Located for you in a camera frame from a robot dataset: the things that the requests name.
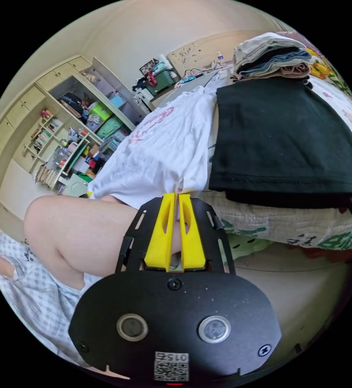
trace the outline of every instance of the thigh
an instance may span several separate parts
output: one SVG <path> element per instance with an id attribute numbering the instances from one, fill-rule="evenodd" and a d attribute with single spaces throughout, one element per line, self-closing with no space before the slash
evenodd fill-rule
<path id="1" fill-rule="evenodd" d="M 30 248 L 62 283 L 82 288 L 83 273 L 108 276 L 137 210 L 114 200 L 45 196 L 33 201 L 24 220 Z M 172 253 L 181 250 L 174 228 Z"/>

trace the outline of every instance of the screw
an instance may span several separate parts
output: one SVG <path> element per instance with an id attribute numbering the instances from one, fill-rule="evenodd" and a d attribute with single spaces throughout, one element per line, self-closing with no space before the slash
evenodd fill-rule
<path id="1" fill-rule="evenodd" d="M 272 347 L 270 345 L 263 345 L 258 350 L 258 356 L 260 356 L 260 357 L 267 356 L 270 353 L 271 350 L 272 350 Z"/>
<path id="2" fill-rule="evenodd" d="M 181 281 L 179 279 L 171 279 L 168 281 L 168 288 L 171 291 L 178 291 L 181 288 Z"/>
<path id="3" fill-rule="evenodd" d="M 88 344 L 85 341 L 79 341 L 78 345 L 81 352 L 87 353 L 89 351 Z"/>

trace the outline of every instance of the floor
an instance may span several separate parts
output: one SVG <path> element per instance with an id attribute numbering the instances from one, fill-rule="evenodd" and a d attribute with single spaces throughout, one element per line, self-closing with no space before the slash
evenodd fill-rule
<path id="1" fill-rule="evenodd" d="M 328 323 L 347 279 L 346 263 L 308 259 L 300 250 L 275 243 L 235 261 L 239 276 L 259 287 L 278 317 L 282 338 L 264 367 L 296 355 Z"/>

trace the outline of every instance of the bed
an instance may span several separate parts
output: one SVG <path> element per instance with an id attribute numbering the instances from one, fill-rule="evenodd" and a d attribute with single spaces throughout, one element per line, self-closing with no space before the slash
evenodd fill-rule
<path id="1" fill-rule="evenodd" d="M 352 98 L 337 87 L 311 76 L 313 91 L 330 104 L 352 131 Z M 207 87 L 220 87 L 223 80 L 213 78 Z M 218 112 L 214 112 L 209 156 L 214 153 Z M 338 209 L 278 209 L 238 204 L 228 201 L 224 193 L 204 190 L 197 194 L 211 204 L 229 233 L 263 238 L 304 247 L 341 249 L 352 237 L 352 216 Z"/>
<path id="2" fill-rule="evenodd" d="M 168 54 L 169 59 L 180 74 L 188 69 L 203 69 L 215 60 L 220 50 L 225 59 L 232 57 L 232 48 L 239 42 L 262 34 L 257 31 L 232 31 L 212 35 L 191 42 Z M 315 59 L 311 66 L 310 81 L 313 91 L 325 100 L 344 120 L 352 131 L 352 93 L 344 80 L 332 67 L 322 53 L 305 37 L 297 32 L 278 34 L 299 40 Z M 171 103 L 184 91 L 203 85 L 211 90 L 229 84 L 225 71 L 220 70 L 204 75 L 189 82 L 188 86 L 174 91 L 158 109 Z M 214 110 L 212 131 L 209 143 L 209 158 L 214 154 L 214 144 L 218 129 L 218 111 Z M 207 188 L 196 193 L 200 199 L 211 204 L 219 214 L 228 233 L 263 238 L 306 248 L 339 250 L 352 249 L 352 216 L 349 212 L 341 214 L 337 209 L 278 209 L 253 205 L 237 204 L 226 200 L 224 193 L 210 192 Z"/>

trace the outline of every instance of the black cloth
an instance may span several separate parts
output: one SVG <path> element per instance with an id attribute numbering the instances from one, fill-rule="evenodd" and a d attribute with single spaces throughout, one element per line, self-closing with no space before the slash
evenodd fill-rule
<path id="1" fill-rule="evenodd" d="M 352 213 L 352 133 L 301 82 L 268 78 L 217 90 L 209 189 L 229 200 Z"/>

